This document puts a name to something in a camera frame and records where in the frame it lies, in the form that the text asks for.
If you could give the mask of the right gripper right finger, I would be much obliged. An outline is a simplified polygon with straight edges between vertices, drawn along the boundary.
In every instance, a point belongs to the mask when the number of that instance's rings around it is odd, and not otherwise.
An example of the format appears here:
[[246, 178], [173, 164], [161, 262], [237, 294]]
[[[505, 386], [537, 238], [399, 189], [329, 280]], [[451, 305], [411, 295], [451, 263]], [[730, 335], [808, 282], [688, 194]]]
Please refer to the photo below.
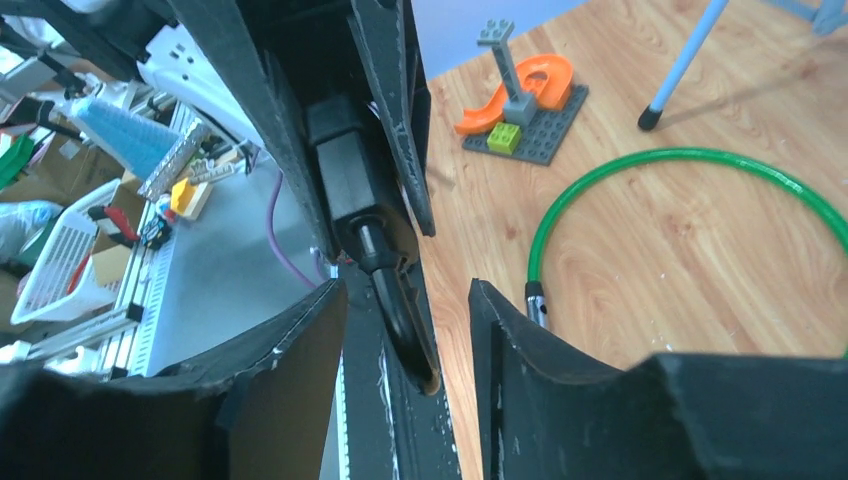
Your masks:
[[471, 283], [488, 479], [843, 479], [841, 359], [656, 353], [611, 367]]

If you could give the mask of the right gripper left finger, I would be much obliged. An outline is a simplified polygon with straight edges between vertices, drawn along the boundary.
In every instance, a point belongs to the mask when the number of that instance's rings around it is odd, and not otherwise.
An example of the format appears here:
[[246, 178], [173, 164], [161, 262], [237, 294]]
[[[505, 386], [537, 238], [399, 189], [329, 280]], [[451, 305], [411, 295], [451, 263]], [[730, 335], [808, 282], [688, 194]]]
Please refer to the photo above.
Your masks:
[[1, 369], [5, 479], [316, 479], [347, 317], [330, 280], [152, 377]]

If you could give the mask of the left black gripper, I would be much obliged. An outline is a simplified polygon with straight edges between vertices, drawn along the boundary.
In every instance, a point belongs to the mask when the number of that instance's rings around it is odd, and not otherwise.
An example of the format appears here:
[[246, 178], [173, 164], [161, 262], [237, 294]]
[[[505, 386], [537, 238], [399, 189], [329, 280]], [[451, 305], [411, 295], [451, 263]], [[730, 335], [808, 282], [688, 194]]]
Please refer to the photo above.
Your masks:
[[431, 98], [409, 1], [171, 6], [285, 174], [322, 253], [338, 249], [305, 131], [317, 119], [369, 133], [370, 91], [420, 231], [436, 234], [425, 175]]

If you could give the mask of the black padlock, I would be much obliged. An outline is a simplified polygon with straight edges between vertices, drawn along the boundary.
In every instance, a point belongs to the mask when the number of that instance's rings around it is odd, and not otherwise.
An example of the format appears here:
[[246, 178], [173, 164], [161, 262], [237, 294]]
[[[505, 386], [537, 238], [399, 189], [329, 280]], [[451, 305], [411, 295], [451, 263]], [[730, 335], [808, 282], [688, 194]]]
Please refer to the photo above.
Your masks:
[[310, 105], [305, 120], [334, 239], [368, 275], [408, 378], [433, 395], [441, 386], [437, 354], [408, 274], [419, 259], [418, 243], [377, 119], [367, 106], [337, 94]]

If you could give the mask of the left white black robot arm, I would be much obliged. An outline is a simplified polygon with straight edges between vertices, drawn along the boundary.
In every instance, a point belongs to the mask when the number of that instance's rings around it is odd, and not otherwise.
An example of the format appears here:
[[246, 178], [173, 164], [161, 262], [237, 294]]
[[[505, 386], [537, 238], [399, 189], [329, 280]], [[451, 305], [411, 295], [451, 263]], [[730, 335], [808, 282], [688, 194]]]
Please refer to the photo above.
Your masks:
[[1, 43], [25, 59], [1, 79], [6, 103], [49, 81], [85, 94], [85, 60], [265, 150], [326, 254], [401, 268], [435, 232], [407, 1], [5, 1]]

